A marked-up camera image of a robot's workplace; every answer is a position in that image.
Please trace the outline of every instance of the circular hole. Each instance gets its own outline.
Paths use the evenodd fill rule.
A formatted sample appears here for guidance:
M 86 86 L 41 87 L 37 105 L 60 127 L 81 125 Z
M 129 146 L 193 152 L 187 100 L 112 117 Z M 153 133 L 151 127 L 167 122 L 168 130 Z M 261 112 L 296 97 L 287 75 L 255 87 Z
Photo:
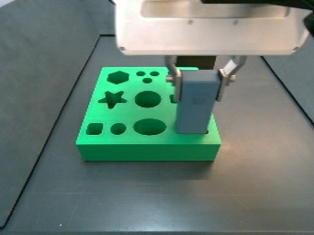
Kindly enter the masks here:
M 113 135 L 120 135 L 125 132 L 126 127 L 122 123 L 114 123 L 110 128 L 110 132 Z
M 137 75 L 137 76 L 144 76 L 144 72 L 143 72 L 143 71 L 139 71 L 139 72 L 136 72 L 136 75 Z
M 140 107 L 157 106 L 161 101 L 161 97 L 156 92 L 145 91 L 140 92 L 134 96 L 134 103 Z
M 152 79 L 145 77 L 143 80 L 141 80 L 145 84 L 149 84 L 152 82 Z
M 156 72 L 156 71 L 151 72 L 149 74 L 151 74 L 151 76 L 159 76 L 159 72 Z
M 144 135 L 144 136 L 153 136 L 160 134 L 167 126 L 163 121 L 152 118 L 141 119 L 133 124 L 133 130 Z

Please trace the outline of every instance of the black table surface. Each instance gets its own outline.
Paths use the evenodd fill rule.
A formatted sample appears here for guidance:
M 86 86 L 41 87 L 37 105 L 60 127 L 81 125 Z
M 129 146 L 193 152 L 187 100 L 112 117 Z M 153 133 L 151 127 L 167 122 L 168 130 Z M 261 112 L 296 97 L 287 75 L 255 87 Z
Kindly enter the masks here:
M 74 140 L 100 68 L 163 66 L 122 56 L 113 40 L 97 43 L 0 233 L 314 231 L 312 126 L 259 57 L 216 103 L 213 162 L 82 161 Z

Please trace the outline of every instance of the square hole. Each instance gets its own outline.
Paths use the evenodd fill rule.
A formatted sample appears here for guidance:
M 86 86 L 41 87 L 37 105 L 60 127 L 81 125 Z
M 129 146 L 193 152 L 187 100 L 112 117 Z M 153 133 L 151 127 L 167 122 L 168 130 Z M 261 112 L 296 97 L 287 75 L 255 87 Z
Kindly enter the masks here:
M 85 134 L 90 136 L 96 136 L 102 131 L 102 124 L 101 123 L 89 123 L 86 126 Z

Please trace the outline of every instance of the hole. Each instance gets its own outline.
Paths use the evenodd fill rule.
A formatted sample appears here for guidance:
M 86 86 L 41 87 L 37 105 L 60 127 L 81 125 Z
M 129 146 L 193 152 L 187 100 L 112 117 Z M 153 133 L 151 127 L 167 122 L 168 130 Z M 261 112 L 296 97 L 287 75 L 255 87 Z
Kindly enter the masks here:
M 152 79 L 145 77 L 143 80 L 141 80 L 145 84 L 149 84 L 152 82 Z
M 171 103 L 176 104 L 176 102 L 173 101 L 173 95 L 169 95 L 169 99 L 171 99 Z
M 101 123 L 89 123 L 86 126 L 85 134 L 90 136 L 96 136 L 102 131 L 102 124 Z
M 145 73 L 144 73 L 143 71 L 139 71 L 139 72 L 136 72 L 136 75 L 137 75 L 137 76 L 144 76 Z
M 121 84 L 128 81 L 128 73 L 117 71 L 108 75 L 106 81 L 112 84 Z
M 165 128 L 164 122 L 152 118 L 141 119 L 133 124 L 133 130 L 144 136 L 157 135 Z
M 124 92 L 105 92 L 104 95 L 105 97 L 102 99 L 98 99 L 98 103 L 106 103 L 108 104 L 108 109 L 112 109 L 117 103 L 125 103 L 126 100 L 122 98 L 122 93 Z
M 155 76 L 155 77 L 159 76 L 159 72 L 156 72 L 156 71 L 151 72 L 149 74 L 151 74 L 151 76 Z
M 134 96 L 134 103 L 140 107 L 157 106 L 161 101 L 160 95 L 156 92 L 140 92 Z
M 120 135 L 125 132 L 126 127 L 122 123 L 114 123 L 110 128 L 110 132 L 113 135 Z

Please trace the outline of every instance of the green block side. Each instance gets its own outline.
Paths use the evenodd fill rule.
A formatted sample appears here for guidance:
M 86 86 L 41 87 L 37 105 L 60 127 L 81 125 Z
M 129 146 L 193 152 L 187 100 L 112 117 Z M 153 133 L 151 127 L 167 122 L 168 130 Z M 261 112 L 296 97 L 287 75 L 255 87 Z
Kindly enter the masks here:
M 208 134 L 175 132 L 172 85 L 163 67 L 102 68 L 76 140 L 85 161 L 212 161 L 220 146 Z

